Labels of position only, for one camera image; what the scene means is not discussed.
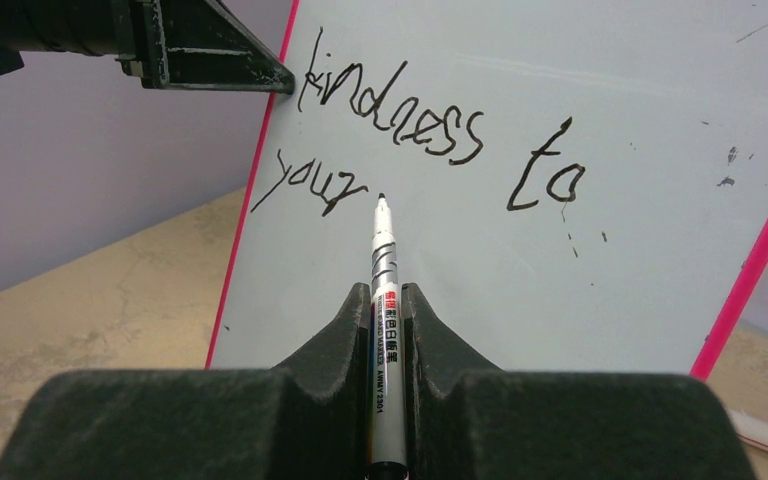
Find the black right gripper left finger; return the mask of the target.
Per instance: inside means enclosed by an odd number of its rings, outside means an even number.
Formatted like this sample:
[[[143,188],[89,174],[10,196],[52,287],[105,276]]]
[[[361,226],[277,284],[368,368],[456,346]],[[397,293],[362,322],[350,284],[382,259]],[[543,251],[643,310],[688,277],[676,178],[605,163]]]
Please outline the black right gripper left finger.
[[[360,479],[370,293],[268,369],[72,370],[28,401],[0,479]]]

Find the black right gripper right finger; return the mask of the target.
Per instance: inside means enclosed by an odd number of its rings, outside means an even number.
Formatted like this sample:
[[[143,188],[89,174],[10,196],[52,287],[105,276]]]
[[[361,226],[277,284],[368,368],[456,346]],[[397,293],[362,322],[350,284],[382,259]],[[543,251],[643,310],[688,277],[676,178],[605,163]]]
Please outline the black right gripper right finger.
[[[414,479],[751,479],[719,399],[683,375],[505,371],[402,289]]]

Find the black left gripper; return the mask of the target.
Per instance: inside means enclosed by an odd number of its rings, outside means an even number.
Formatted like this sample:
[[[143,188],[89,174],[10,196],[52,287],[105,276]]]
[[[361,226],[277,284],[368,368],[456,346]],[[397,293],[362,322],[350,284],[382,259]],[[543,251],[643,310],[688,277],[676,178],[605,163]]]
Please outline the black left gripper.
[[[110,4],[116,60],[147,89],[295,90],[293,73],[220,1]]]

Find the white whiteboard marker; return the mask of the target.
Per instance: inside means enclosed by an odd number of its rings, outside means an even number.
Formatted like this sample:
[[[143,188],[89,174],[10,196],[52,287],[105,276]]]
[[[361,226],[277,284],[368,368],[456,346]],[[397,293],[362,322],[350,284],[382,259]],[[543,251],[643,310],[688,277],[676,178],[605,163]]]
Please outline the white whiteboard marker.
[[[380,194],[373,212],[369,346],[368,479],[408,477],[404,328],[392,211]]]

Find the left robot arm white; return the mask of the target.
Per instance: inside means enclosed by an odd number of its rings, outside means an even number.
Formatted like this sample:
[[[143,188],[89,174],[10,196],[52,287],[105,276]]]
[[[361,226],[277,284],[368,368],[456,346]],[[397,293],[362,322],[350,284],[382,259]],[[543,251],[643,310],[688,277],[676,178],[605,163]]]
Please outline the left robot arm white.
[[[0,1],[0,76],[26,51],[113,56],[145,89],[291,94],[293,73],[221,1]]]

